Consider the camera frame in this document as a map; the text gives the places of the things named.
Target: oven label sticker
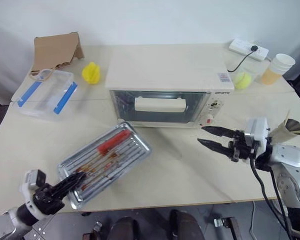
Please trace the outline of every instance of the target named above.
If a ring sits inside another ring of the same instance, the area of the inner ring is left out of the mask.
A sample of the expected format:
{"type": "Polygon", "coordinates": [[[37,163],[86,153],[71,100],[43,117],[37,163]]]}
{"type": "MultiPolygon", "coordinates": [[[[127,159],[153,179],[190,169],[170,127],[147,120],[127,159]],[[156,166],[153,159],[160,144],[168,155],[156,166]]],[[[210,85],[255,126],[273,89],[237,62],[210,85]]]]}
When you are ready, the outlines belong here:
{"type": "Polygon", "coordinates": [[[228,73],[218,73],[219,79],[222,83],[230,82],[228,73]]]}

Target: power strip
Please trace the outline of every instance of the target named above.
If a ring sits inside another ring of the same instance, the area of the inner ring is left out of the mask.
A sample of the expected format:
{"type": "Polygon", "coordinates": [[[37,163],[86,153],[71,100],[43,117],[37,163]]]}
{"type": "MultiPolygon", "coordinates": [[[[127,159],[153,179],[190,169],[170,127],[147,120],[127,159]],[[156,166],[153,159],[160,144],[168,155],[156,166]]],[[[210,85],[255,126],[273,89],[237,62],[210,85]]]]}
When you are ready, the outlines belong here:
{"type": "MultiPolygon", "coordinates": [[[[243,41],[239,38],[236,38],[233,40],[233,42],[230,44],[229,49],[242,54],[242,55],[247,55],[251,53],[251,47],[254,46],[255,44],[252,44],[248,41],[243,41]]],[[[258,46],[258,50],[249,55],[250,58],[258,60],[258,61],[263,61],[268,55],[269,50],[262,47],[258,46]]]]}

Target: metal baking tray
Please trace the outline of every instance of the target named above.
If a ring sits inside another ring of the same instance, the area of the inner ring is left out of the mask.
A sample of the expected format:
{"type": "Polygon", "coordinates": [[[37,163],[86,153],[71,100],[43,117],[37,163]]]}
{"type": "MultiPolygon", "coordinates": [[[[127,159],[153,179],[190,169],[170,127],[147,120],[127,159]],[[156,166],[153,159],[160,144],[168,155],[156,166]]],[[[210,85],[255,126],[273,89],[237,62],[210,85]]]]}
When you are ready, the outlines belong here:
{"type": "Polygon", "coordinates": [[[87,174],[81,186],[68,194],[72,208],[82,208],[150,153],[151,148],[133,127],[122,122],[67,157],[57,167],[60,180],[72,173],[87,174]]]}

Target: white wall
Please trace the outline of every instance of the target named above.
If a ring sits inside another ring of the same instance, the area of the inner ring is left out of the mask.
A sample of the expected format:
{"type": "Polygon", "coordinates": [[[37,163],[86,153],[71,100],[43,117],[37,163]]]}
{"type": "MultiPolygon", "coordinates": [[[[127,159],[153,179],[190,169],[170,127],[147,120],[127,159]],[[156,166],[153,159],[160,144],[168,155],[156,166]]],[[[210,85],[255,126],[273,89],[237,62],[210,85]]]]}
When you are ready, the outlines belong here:
{"type": "Polygon", "coordinates": [[[300,71],[300,0],[0,0],[0,96],[32,64],[35,37],[79,31],[83,45],[257,41],[300,71]]]}

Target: oven door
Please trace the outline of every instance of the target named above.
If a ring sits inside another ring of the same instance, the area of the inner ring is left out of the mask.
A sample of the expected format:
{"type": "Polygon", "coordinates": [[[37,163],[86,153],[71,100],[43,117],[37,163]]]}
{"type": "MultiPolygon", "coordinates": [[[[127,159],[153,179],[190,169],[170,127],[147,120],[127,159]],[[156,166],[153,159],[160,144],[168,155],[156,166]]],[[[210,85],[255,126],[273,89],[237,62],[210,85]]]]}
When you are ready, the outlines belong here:
{"type": "Polygon", "coordinates": [[[195,122],[210,93],[183,91],[110,91],[118,119],[127,122],[195,122]]]}

